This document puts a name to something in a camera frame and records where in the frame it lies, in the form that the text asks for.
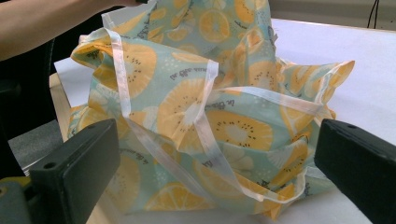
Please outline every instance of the cable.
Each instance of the cable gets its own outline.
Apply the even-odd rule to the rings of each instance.
[[[376,16],[378,14],[378,5],[379,5],[379,0],[375,0],[374,4],[373,4],[373,7],[372,7],[372,10],[370,12],[370,17],[369,17],[369,21],[367,23],[367,28],[370,28],[370,21],[371,21],[371,17],[373,15],[373,11],[374,11],[375,7],[376,7],[376,9],[375,9],[375,25],[374,25],[374,28],[376,27]]]
[[[376,16],[378,15],[379,0],[376,0],[374,28],[376,28]]]

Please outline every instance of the table surface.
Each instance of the table surface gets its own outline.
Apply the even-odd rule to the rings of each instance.
[[[329,107],[337,119],[352,123],[396,145],[396,33],[311,22],[273,19],[277,33],[276,56],[298,64],[354,60],[355,68],[335,92]],[[57,74],[50,91],[64,141],[70,104]],[[128,217],[111,213],[102,198],[88,223],[371,223],[337,189],[311,196],[288,208],[274,222],[222,210],[182,213],[140,213]]]

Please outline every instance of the human arm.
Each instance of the human arm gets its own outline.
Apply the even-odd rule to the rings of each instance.
[[[135,0],[11,0],[0,4],[0,61],[34,49],[103,10]]]

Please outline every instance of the folded fabric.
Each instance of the folded fabric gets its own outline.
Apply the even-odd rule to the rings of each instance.
[[[276,57],[266,0],[159,1],[71,58],[94,69],[69,136],[117,121],[106,194],[124,214],[222,207],[273,219],[333,187],[315,166],[321,120],[354,62]]]

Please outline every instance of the black chair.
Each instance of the black chair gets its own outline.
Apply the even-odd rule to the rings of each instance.
[[[50,95],[54,62],[68,58],[81,35],[103,26],[100,12],[55,39],[0,62],[0,179],[24,175],[8,140],[56,120]]]

